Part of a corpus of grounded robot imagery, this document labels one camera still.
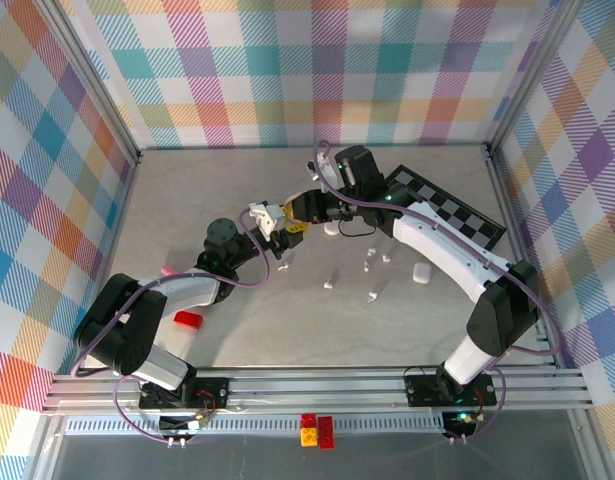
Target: gray floor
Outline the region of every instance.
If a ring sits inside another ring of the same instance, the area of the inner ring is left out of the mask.
[[[438,434],[338,436],[336,450],[295,438],[221,435],[187,449],[137,436],[66,436],[52,478],[477,479],[585,478],[565,412],[505,412],[480,439],[449,446]]]
[[[403,163],[502,223],[479,147],[372,151],[385,175]],[[190,268],[212,220],[235,219],[249,203],[281,203],[316,188],[305,167],[310,154],[308,148],[147,152],[112,272],[151,278],[163,264]],[[370,246],[378,249],[378,261],[365,273]],[[512,258],[506,237],[494,251]],[[392,257],[389,264],[379,259],[386,252]],[[264,288],[238,290],[227,301],[201,309],[205,322],[198,332],[164,318],[156,343],[197,366],[434,365],[465,334],[473,305],[463,291],[437,269],[430,284],[414,283],[412,268],[420,254],[380,233],[329,237],[314,226],[289,255],[291,266],[281,272],[271,258],[272,274]],[[338,283],[333,290],[323,289],[334,271]],[[255,280],[262,272],[257,259],[239,274]],[[368,292],[377,286],[382,293],[368,304]],[[531,335],[521,344],[536,348]],[[506,360],[536,363],[526,356]]]

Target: enclosure wall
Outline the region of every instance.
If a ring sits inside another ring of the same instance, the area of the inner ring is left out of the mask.
[[[482,143],[560,0],[62,0],[144,147]]]
[[[615,0],[588,0],[511,137],[506,184],[615,458]]]
[[[129,172],[32,1],[0,1],[0,478],[72,362]]]

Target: mounting plate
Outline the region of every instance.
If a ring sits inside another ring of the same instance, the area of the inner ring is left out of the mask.
[[[140,409],[204,409],[207,397],[197,395],[198,392],[205,390],[213,395],[216,400],[216,409],[225,408],[227,406],[227,398],[229,396],[229,379],[222,377],[197,378],[192,377],[187,384],[184,384],[184,389],[188,389],[188,393],[181,390],[170,392],[164,390],[153,383],[146,383],[141,388],[140,401],[138,407]]]
[[[491,376],[486,374],[476,377],[456,402],[451,402],[440,395],[435,375],[407,375],[405,388],[410,407],[478,407],[480,399],[476,391],[483,397],[483,406],[493,407],[497,403]]]

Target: white small block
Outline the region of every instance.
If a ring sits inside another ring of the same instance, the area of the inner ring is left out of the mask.
[[[338,222],[327,222],[325,224],[324,230],[327,235],[331,235],[332,237],[340,233],[340,229],[338,228]]]
[[[427,262],[418,262],[414,265],[414,281],[422,284],[429,283],[431,279],[431,265]]]

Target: red block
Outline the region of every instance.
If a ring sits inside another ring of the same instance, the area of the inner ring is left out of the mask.
[[[336,447],[332,417],[318,417],[318,447],[321,450],[333,450]]]
[[[316,414],[305,413],[300,416],[300,428],[316,428]]]
[[[178,325],[182,325],[184,327],[198,329],[203,323],[203,317],[202,315],[198,315],[197,313],[181,310],[174,317],[174,323],[177,323]]]

